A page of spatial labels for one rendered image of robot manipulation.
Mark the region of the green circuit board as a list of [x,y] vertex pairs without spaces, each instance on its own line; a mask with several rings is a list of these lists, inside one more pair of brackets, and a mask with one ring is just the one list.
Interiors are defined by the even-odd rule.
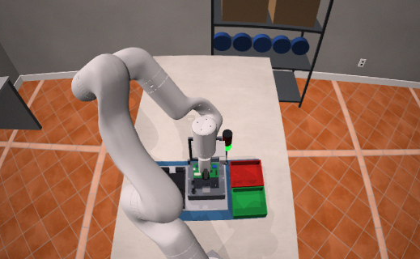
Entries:
[[[194,165],[195,164],[195,165]],[[193,178],[202,178],[202,173],[199,172],[198,163],[193,164]],[[218,163],[212,163],[210,169],[210,178],[218,177]]]

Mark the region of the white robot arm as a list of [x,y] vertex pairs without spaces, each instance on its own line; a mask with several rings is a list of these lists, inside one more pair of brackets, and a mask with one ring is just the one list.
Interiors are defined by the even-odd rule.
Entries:
[[189,226],[178,218],[184,208],[182,194],[142,145],[129,112],[131,80],[174,120],[191,110],[200,114],[192,130],[194,152],[202,159],[218,157],[219,163],[226,163],[225,141],[216,144],[223,117],[209,100],[185,96],[159,63],[140,48],[95,57],[71,83],[78,100],[98,101],[100,136],[112,161],[131,183],[120,196],[128,219],[167,259],[218,259],[206,255]]

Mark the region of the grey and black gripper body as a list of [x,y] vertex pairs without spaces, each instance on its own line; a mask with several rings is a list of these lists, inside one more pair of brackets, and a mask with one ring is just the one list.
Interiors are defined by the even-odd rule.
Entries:
[[207,171],[210,172],[211,169],[211,157],[209,159],[202,159],[198,157],[199,172],[203,173],[204,168],[207,168]]

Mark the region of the green open bin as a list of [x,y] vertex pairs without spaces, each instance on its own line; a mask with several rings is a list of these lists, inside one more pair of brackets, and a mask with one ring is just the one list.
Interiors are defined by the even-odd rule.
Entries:
[[266,217],[268,212],[265,186],[231,188],[231,190],[233,219]]

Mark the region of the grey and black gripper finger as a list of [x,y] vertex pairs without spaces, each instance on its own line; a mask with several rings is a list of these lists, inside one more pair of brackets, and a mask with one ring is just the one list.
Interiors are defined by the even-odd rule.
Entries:
[[210,179],[210,174],[207,171],[207,168],[204,168],[204,172],[202,173],[202,179],[204,180],[204,178],[205,178],[205,180],[209,180]]

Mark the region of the red bin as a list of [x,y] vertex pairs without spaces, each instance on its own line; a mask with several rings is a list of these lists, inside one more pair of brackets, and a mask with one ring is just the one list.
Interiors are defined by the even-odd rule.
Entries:
[[264,186],[261,160],[230,161],[230,177],[232,188]]

